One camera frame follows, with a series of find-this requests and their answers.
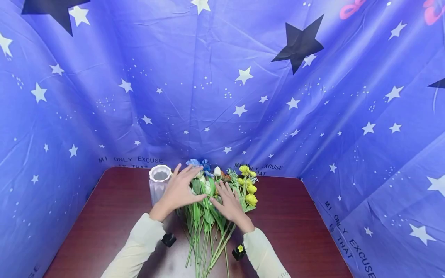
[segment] sleeve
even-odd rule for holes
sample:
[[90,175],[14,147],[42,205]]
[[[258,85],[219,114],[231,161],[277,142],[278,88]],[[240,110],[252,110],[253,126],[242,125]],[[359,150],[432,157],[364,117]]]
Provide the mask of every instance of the sleeve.
[[163,224],[143,214],[130,232],[121,251],[116,255],[101,278],[136,278],[143,263],[165,235]]
[[290,278],[264,233],[255,228],[243,235],[247,257],[259,278]]

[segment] fabric wall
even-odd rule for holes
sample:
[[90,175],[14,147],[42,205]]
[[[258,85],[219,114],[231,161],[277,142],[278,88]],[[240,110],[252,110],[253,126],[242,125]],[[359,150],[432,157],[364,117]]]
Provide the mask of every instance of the fabric wall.
[[0,1],[0,277],[107,168],[189,158],[302,178],[355,277],[445,277],[443,4]]

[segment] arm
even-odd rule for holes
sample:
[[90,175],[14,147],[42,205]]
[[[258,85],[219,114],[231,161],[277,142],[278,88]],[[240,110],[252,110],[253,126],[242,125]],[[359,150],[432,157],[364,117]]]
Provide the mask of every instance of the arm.
[[210,202],[244,234],[247,257],[259,278],[290,278],[267,237],[260,229],[255,228],[252,220],[243,212],[238,193],[233,193],[229,184],[223,184],[222,181],[219,184],[215,183],[215,187],[223,204],[214,198],[210,198]]
[[191,179],[202,167],[192,165],[181,173],[176,166],[162,198],[153,206],[150,215],[143,214],[130,232],[121,251],[116,255],[101,278],[136,278],[144,262],[154,251],[156,244],[165,235],[162,221],[175,209],[202,201],[207,195],[194,196],[189,191]]

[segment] wooden table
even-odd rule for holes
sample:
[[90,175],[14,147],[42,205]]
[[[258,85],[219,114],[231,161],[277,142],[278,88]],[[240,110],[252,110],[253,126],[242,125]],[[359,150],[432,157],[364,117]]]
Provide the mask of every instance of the wooden table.
[[[148,172],[123,167],[105,171],[44,278],[100,278],[136,221],[151,209]],[[289,274],[293,278],[352,277],[304,185],[293,178],[259,180],[257,209],[249,216]],[[172,221],[166,230],[177,241],[171,248],[160,243],[138,277],[194,278],[194,264],[185,268],[189,243],[179,222]],[[237,262],[231,255],[240,242],[237,229],[227,245],[231,277],[257,277],[247,257]],[[209,277],[227,277],[224,253]]]

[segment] hand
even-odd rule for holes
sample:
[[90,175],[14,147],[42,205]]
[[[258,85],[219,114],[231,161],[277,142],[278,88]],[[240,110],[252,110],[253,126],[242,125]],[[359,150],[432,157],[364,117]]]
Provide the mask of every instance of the hand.
[[195,196],[189,190],[190,181],[202,170],[202,167],[192,167],[190,164],[178,173],[179,168],[181,168],[181,163],[176,166],[164,195],[151,209],[151,219],[162,222],[175,209],[202,201],[207,197],[207,194]]
[[253,226],[252,220],[244,213],[239,202],[238,192],[235,191],[235,193],[233,193],[227,182],[226,184],[222,181],[219,181],[219,184],[216,182],[215,187],[222,199],[221,205],[214,198],[210,198],[210,202],[212,202],[215,208],[217,208],[225,218],[234,222],[241,229],[243,234],[253,232],[255,226]]

